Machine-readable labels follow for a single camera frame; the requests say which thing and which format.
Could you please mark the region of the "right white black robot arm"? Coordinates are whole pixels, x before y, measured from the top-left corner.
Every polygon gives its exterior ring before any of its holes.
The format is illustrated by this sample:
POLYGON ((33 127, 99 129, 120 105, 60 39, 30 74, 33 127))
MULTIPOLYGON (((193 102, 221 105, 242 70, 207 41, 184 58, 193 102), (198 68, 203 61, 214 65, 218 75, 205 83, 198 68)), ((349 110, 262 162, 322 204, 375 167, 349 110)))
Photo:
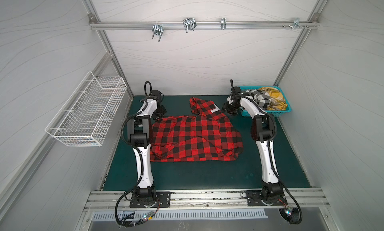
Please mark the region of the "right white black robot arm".
POLYGON ((282 200, 285 194, 296 202, 289 189, 281 180, 277 168, 273 150, 273 141, 277 135, 277 125, 272 114, 263 110, 245 91, 235 86, 230 80, 231 95, 223 106, 223 111, 237 115, 240 108, 245 109, 251 119, 251 137, 256 142, 262 164, 263 188, 260 193, 261 199, 267 206, 282 200))

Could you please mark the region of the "red black plaid shirt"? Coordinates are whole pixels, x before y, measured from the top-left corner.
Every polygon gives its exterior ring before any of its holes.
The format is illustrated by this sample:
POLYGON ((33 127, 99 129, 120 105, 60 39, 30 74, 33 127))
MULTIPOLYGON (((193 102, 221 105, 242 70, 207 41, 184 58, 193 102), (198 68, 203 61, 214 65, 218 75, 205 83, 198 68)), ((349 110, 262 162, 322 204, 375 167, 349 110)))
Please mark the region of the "red black plaid shirt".
POLYGON ((240 132, 210 100, 190 99, 191 115, 153 124, 152 162, 234 161, 244 151, 240 132))

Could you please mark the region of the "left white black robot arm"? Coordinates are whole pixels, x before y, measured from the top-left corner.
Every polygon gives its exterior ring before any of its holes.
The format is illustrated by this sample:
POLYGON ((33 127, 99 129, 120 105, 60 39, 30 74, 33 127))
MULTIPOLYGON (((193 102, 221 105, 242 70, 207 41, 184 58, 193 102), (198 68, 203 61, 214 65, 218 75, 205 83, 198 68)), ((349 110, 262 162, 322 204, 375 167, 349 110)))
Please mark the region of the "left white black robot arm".
POLYGON ((121 138, 135 152, 138 180, 133 193, 138 203, 150 206, 156 202, 156 189, 151 170, 150 150, 154 143, 152 120, 159 120, 167 113, 162 105, 164 94, 154 90, 150 81, 144 84, 145 97, 138 112, 123 122, 121 138))

